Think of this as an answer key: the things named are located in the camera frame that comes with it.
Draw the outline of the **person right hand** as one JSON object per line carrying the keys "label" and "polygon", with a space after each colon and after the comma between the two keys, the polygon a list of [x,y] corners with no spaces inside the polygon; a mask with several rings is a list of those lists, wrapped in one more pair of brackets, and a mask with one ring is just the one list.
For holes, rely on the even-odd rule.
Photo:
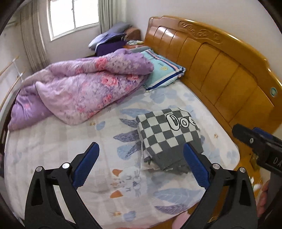
{"label": "person right hand", "polygon": [[268,180],[263,187],[261,188],[261,194],[257,203],[257,216],[258,218],[261,217],[261,215],[265,212],[266,210],[266,203],[267,203],[267,196],[268,196],[268,189],[269,189],[269,182]]}

